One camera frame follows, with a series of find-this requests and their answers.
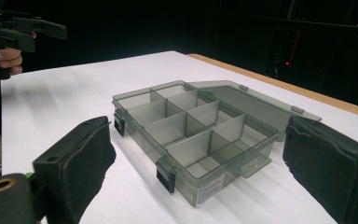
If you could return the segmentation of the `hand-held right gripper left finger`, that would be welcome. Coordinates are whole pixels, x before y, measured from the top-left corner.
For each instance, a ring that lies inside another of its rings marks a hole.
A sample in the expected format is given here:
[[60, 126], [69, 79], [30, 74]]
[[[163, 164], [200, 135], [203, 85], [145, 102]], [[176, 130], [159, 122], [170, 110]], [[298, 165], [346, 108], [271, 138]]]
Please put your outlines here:
[[78, 124], [33, 161], [40, 215], [48, 224], [78, 224], [115, 159], [108, 117]]

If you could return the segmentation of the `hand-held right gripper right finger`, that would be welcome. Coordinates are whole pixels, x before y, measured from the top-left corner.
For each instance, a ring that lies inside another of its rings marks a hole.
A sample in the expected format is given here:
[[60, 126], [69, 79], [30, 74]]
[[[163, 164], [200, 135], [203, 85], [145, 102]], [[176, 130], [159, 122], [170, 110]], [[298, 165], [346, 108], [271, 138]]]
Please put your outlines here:
[[358, 142], [320, 121], [291, 117], [282, 159], [338, 224], [358, 224]]

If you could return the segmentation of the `dark device with red light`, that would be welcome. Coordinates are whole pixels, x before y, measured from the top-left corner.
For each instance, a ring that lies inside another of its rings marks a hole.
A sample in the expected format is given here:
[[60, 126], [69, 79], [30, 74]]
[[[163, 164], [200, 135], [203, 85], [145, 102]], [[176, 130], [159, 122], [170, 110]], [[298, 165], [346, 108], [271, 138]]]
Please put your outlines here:
[[300, 29], [282, 29], [274, 54], [276, 77], [286, 77], [291, 70], [301, 33]]

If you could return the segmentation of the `grey transparent compartment box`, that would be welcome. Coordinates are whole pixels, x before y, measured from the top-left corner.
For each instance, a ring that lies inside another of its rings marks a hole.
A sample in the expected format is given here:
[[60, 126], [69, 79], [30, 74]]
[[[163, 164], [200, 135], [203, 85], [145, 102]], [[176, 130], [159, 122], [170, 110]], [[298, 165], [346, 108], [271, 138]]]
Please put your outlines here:
[[231, 81], [182, 80], [114, 96], [115, 127], [155, 163], [168, 192], [199, 206], [268, 165], [292, 116], [313, 114]]

